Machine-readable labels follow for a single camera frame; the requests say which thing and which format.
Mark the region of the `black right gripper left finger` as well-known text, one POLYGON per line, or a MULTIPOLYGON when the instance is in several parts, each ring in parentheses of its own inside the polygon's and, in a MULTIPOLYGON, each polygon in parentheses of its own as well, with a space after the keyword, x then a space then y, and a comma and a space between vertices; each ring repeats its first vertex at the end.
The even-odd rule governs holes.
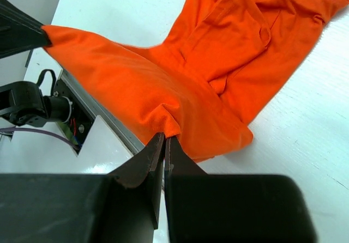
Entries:
POLYGON ((2 174, 1 242, 152 242, 164 144, 108 174, 2 174))

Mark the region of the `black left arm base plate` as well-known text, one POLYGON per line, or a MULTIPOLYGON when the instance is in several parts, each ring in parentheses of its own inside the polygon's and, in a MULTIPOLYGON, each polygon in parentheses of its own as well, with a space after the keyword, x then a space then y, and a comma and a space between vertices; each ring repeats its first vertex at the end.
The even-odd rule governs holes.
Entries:
POLYGON ((94 123, 94 117, 63 80, 56 82, 54 95, 64 96, 73 103, 70 119, 66 123, 57 123, 57 126, 63 132, 65 138, 77 146, 74 152, 78 155, 94 123))

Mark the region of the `orange t shirt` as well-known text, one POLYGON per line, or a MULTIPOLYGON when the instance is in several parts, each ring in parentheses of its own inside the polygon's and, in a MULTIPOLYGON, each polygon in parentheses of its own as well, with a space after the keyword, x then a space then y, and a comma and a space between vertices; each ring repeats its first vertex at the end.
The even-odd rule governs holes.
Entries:
POLYGON ((248 126, 348 0, 186 0, 141 48, 48 25, 45 51, 142 143, 177 137, 195 162, 241 150, 248 126))

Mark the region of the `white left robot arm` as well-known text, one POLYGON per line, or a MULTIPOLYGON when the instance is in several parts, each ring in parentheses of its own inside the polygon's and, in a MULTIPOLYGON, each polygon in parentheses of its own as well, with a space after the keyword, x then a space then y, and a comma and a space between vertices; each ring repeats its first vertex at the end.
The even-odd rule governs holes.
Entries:
MULTIPOLYGON (((51 46, 43 24, 8 0, 1 0, 1 58, 51 46)), ((73 103, 66 96, 54 96, 55 72, 43 70, 36 82, 17 81, 1 87, 1 117, 16 125, 43 127, 48 122, 66 123, 73 103)))

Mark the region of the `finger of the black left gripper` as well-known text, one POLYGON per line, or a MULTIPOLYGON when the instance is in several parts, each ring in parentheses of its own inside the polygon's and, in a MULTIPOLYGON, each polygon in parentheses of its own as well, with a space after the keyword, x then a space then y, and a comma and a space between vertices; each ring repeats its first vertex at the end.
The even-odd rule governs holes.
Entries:
POLYGON ((1 0, 1 58, 50 46, 43 24, 8 0, 1 0))

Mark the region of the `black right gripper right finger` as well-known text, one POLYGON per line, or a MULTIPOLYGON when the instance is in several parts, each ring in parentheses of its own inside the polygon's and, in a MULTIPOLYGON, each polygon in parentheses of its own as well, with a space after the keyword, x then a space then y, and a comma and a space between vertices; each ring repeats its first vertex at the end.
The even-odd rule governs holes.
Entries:
POLYGON ((276 174, 208 174, 166 141, 165 203, 171 242, 316 242, 300 188, 276 174))

